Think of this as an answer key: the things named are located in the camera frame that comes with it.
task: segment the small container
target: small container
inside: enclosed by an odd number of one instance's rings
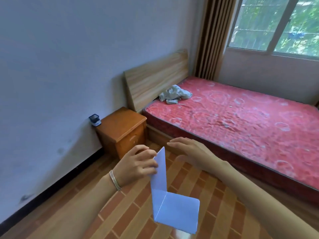
[[[90,122],[93,126],[101,125],[100,117],[96,114],[89,117]]]

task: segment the mattress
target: mattress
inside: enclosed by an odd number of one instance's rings
[[[193,93],[179,104],[154,100],[147,123],[172,136],[203,142],[234,167],[319,203],[319,111],[197,77],[179,86]]]

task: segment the bangle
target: bangle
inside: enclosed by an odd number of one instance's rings
[[[115,177],[114,177],[114,175],[113,175],[113,171],[111,170],[111,171],[109,172],[109,174],[110,174],[110,177],[111,177],[111,179],[112,179],[112,181],[113,181],[113,184],[115,185],[116,189],[117,189],[118,191],[121,191],[121,187],[120,187],[119,184],[117,183],[117,181],[116,181],[116,179],[115,179]]]

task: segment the black baseboard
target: black baseboard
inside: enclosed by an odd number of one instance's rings
[[[101,148],[0,224],[0,237],[104,154]]]

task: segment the folded blue card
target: folded blue card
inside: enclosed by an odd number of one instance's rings
[[[167,192],[164,147],[154,159],[159,165],[157,174],[151,177],[154,221],[195,234],[198,224],[199,200]]]

